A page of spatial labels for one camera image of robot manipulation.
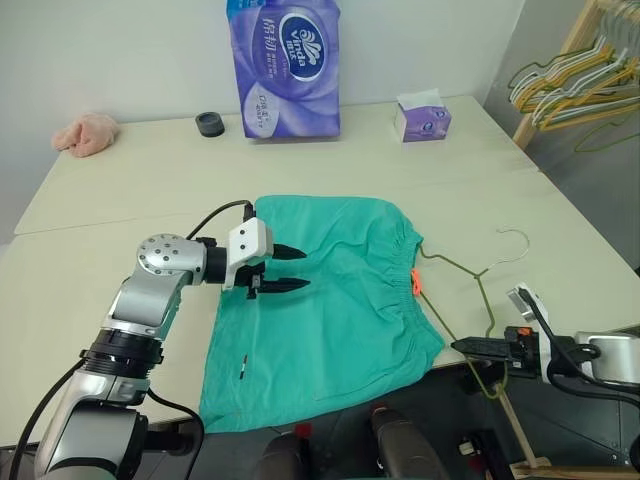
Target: metal hanger hook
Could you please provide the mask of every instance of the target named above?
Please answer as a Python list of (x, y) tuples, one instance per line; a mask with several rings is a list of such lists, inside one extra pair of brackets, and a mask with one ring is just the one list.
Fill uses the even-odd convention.
[(517, 233), (518, 235), (520, 235), (524, 241), (526, 242), (526, 246), (525, 249), (523, 250), (523, 252), (518, 255), (517, 257), (513, 257), (513, 258), (504, 258), (501, 260), (498, 260), (497, 262), (489, 265), (486, 269), (486, 271), (491, 270), (493, 267), (495, 267), (496, 265), (500, 265), (501, 263), (513, 263), (513, 262), (517, 262), (518, 260), (523, 259), (524, 257), (527, 256), (527, 254), (529, 253), (529, 250), (531, 249), (531, 240), (529, 240), (529, 235), (527, 235), (526, 233), (524, 233), (522, 230), (518, 230), (517, 228), (499, 228), (496, 230), (496, 232), (502, 234), (502, 233)]

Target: white table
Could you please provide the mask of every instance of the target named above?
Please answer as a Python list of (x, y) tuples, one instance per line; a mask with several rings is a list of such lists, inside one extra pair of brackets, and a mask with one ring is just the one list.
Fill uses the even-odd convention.
[[(364, 117), (362, 122), (376, 123), (371, 118), (375, 112), (390, 121), (388, 109), (382, 106), (355, 110)], [(485, 118), (484, 114), (473, 113), (473, 110), (470, 116)], [(459, 128), (460, 124), (466, 123), (466, 117), (463, 113), (458, 116), (462, 118), (456, 117), (454, 110), (454, 125)], [(233, 118), (231, 120), (227, 119), (227, 124), (233, 124)], [(353, 156), (341, 156), (345, 163), (342, 170), (346, 173), (336, 178), (340, 187), (336, 188), (332, 183), (333, 176), (311, 163), (308, 169), (297, 168), (295, 172), (300, 178), (306, 178), (308, 170), (312, 170), (314, 177), (311, 180), (314, 181), (308, 180), (298, 187), (278, 183), (280, 189), (277, 191), (309, 193), (305, 190), (309, 188), (313, 193), (367, 193), (389, 200), (398, 205), (413, 221), (416, 230), (425, 236), (428, 252), (449, 255), (477, 270), (499, 258), (517, 255), (522, 249), (522, 240), (517, 235), (498, 235), (497, 228), (518, 228), (529, 235), (531, 251), (527, 257), (517, 263), (495, 267), (483, 277), (497, 316), (495, 335), (500, 335), (506, 325), (522, 323), (505, 295), (520, 281), (526, 281), (539, 293), (558, 334), (610, 330), (638, 322), (640, 280), (546, 177), (532, 167), (504, 134), (495, 131), (495, 125), (486, 125), (487, 138), (483, 148), (480, 147), (481, 138), (465, 137), (465, 141), (476, 145), (473, 155), (470, 151), (461, 153), (464, 148), (453, 135), (459, 132), (464, 137), (459, 129), (452, 130), (452, 136), (439, 144), (400, 146), (394, 143), (392, 147), (393, 137), (389, 136), (386, 143), (378, 138), (380, 150), (390, 156), (386, 163), (382, 154), (369, 161), (363, 160), (362, 155), (356, 155), (348, 139), (301, 146), (260, 144), (251, 148), (267, 151), (272, 148), (280, 152), (280, 157), (263, 158), (266, 163), (261, 164), (251, 159), (249, 153), (243, 153), (247, 162), (261, 169), (263, 176), (254, 178), (246, 164), (234, 162), (227, 162), (221, 176), (216, 176), (218, 162), (215, 159), (218, 157), (215, 152), (218, 148), (215, 141), (207, 147), (211, 150), (211, 164), (208, 170), (202, 170), (206, 166), (202, 158), (202, 140), (193, 137), (186, 126), (171, 128), (172, 124), (180, 127), (184, 122), (136, 124), (131, 129), (125, 126), (122, 143), (128, 142), (130, 149), (148, 149), (146, 160), (138, 168), (135, 156), (123, 150), (122, 144), (114, 145), (113, 149), (95, 158), (75, 160), (63, 155), (32, 203), (30, 213), (21, 224), (23, 233), (0, 260), (0, 318), (3, 322), (0, 376), (11, 379), (7, 382), (0, 409), (0, 445), (15, 443), (44, 391), (76, 360), (79, 350), (93, 341), (120, 282), (133, 268), (140, 240), (159, 232), (185, 234), (205, 210), (239, 195), (229, 183), (243, 185), (243, 196), (249, 199), (272, 193), (265, 184), (265, 177), (276, 183), (283, 177), (291, 178), (292, 166), (304, 165), (304, 159), (298, 158), (297, 152), (311, 149), (312, 145), (320, 149), (327, 145), (332, 148), (344, 145), (347, 151), (353, 152)], [(158, 170), (168, 169), (179, 161), (163, 153), (166, 145), (173, 144), (182, 145), (178, 149), (182, 151), (181, 158), (199, 159), (202, 169), (199, 175), (176, 169), (173, 177), (175, 193), (162, 190), (162, 195), (158, 192), (148, 197), (154, 183), (147, 182), (145, 175), (154, 154), (147, 145), (150, 138), (147, 129), (158, 126), (165, 132), (182, 132), (172, 137), (168, 134), (154, 137)], [(186, 137), (191, 138), (193, 149), (189, 148)], [(364, 148), (366, 142), (361, 140), (359, 144)], [(244, 140), (236, 145), (238, 151), (245, 152), (248, 148), (245, 148)], [(191, 150), (200, 153), (192, 155)], [(231, 147), (224, 150), (227, 158), (234, 151)], [(442, 163), (438, 161), (440, 157), (432, 155), (434, 151), (442, 154), (459, 152), (460, 168), (456, 168), (457, 157), (448, 157), (446, 163)], [(128, 159), (125, 164), (122, 156)], [(330, 172), (339, 167), (335, 156), (337, 154), (327, 157)], [(483, 160), (487, 160), (486, 169), (480, 168)], [(349, 162), (359, 165), (358, 169)], [(126, 172), (119, 182), (114, 163), (119, 163)], [(377, 168), (366, 170), (366, 164)], [(113, 178), (113, 183), (98, 182), (99, 170)], [(150, 175), (158, 181), (164, 178), (157, 173)], [(190, 188), (182, 186), (186, 185), (181, 179), (185, 175), (193, 179)], [(95, 178), (92, 183), (94, 195), (79, 204), (63, 198), (63, 192), (78, 200), (85, 195), (85, 189), (88, 192), (84, 182), (69, 181), (69, 178), (82, 177)], [(353, 183), (351, 190), (347, 180)], [(136, 185), (140, 185), (140, 190), (135, 189)], [(107, 192), (113, 195), (111, 210), (105, 210), (109, 203)], [(129, 211), (121, 195), (130, 198)], [(70, 210), (59, 211), (62, 204)], [(193, 212), (180, 214), (181, 210)], [(216, 217), (206, 233), (224, 238), (228, 229), (240, 221), (240, 216), (238, 210), (225, 212)], [(38, 230), (39, 233), (26, 233)], [(488, 319), (475, 282), (442, 262), (418, 259), (417, 266), (425, 291), (457, 335), (483, 335)], [(185, 289), (182, 308), (165, 344), (165, 362), (151, 377), (156, 391), (192, 408), (196, 408), (199, 401), (218, 292), (219, 287), (215, 286)], [(442, 332), (437, 322), (434, 321), (434, 325)], [(459, 360), (460, 357), (447, 348), (435, 363), (443, 366)], [(176, 416), (175, 412), (157, 407), (153, 402), (145, 402), (142, 410), (152, 420)], [(36, 428), (34, 439), (41, 436), (50, 414), (51, 409)]]

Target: orange tag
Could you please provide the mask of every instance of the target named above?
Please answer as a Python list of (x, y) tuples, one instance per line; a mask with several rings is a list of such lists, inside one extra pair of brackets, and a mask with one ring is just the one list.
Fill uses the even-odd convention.
[(411, 269), (411, 284), (413, 285), (413, 294), (420, 295), (422, 292), (422, 282), (420, 281), (420, 272), (417, 268)]

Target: black tape roll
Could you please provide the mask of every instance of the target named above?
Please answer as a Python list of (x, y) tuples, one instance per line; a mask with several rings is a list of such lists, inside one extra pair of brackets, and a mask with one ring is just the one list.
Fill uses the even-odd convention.
[(196, 117), (196, 125), (203, 137), (217, 137), (224, 133), (222, 117), (216, 112), (201, 113)]

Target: small tissue box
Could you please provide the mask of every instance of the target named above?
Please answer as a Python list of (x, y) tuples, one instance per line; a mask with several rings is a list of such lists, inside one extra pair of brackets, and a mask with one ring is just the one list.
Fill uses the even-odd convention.
[(450, 123), (451, 114), (437, 88), (398, 96), (395, 126), (403, 142), (442, 140)]

